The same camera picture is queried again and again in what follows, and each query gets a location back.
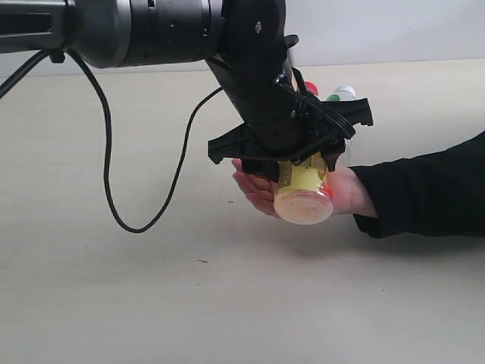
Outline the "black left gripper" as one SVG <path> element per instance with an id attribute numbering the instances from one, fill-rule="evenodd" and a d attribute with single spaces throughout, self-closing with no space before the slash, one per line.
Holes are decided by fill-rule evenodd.
<path id="1" fill-rule="evenodd" d="M 306 89 L 294 67 L 285 66 L 264 79 L 222 61 L 208 65 L 242 119 L 241 125 L 208 142 L 208 157 L 215 164 L 240 158 L 244 173 L 278 182 L 278 162 L 298 164 L 319 154 L 334 172 L 355 125 L 374 123 L 367 99 L 321 101 Z"/>

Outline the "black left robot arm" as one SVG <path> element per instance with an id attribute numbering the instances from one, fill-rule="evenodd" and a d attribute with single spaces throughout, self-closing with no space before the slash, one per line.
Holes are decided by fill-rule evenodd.
<path id="1" fill-rule="evenodd" d="M 204 61 L 242 118 L 208 142 L 219 163 L 277 179 L 277 164 L 320 156 L 330 170 L 373 123 L 366 99 L 325 102 L 289 59 L 283 1 L 3 1 L 1 51 L 68 52 L 96 68 Z"/>

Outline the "person's open right hand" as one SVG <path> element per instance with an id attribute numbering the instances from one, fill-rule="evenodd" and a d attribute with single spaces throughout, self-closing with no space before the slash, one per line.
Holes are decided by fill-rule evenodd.
<path id="1" fill-rule="evenodd" d="M 273 207 L 276 184 L 263 177 L 246 174 L 242 162 L 237 158 L 232 160 L 232 165 L 235 168 L 233 179 L 250 203 L 260 212 L 279 218 Z M 370 195 L 351 168 L 338 163 L 336 170 L 330 172 L 327 181 L 333 193 L 335 215 L 377 218 Z"/>

